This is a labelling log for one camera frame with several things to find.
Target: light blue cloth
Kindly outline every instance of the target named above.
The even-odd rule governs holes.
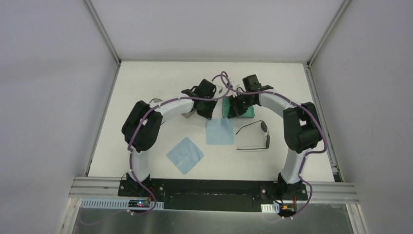
[[[208,145],[233,145],[234,126],[228,118],[213,119],[206,123],[206,143]]]
[[[186,175],[204,157],[204,154],[186,137],[169,151],[167,157],[182,174]]]

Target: white table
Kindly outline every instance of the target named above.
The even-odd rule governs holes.
[[[228,63],[228,62],[123,62],[106,113],[89,176],[121,177],[129,169],[129,153],[121,128],[134,104],[152,98],[169,99],[182,90],[198,85],[205,78],[226,71],[235,81],[256,74],[260,83],[273,86],[279,93],[297,102],[312,101],[302,64]],[[284,166],[287,145],[283,137],[283,121],[270,110],[254,106],[255,118],[233,119],[234,130],[264,120],[271,135],[270,149],[238,151],[237,147],[264,146],[259,124],[249,126],[235,137],[235,145],[207,145],[207,119],[194,114],[186,119],[178,116],[161,126],[158,139],[150,149],[152,178],[276,180]],[[218,101],[213,118],[222,117]],[[166,154],[183,138],[191,139],[204,153],[204,158],[183,175]],[[316,149],[322,149],[320,142]],[[308,181],[334,181],[326,153],[311,155],[304,168]]]

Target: white wall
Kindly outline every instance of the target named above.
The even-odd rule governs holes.
[[[115,63],[80,0],[2,0],[0,35],[0,233],[51,234]]]
[[[313,66],[370,233],[413,228],[413,1],[354,0]]]
[[[122,59],[308,61],[342,0],[92,0]]]

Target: folded cloth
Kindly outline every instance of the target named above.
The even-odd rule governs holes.
[[[167,157],[182,174],[186,175],[204,157],[204,154],[186,137],[169,151]]]
[[[228,118],[213,119],[206,123],[206,143],[208,145],[233,145],[234,126]]]

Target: green case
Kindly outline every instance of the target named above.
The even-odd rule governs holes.
[[[229,113],[229,99],[226,97],[222,100],[222,117],[228,117]],[[254,118],[254,107],[251,106],[248,110],[241,116],[234,117],[234,118]]]

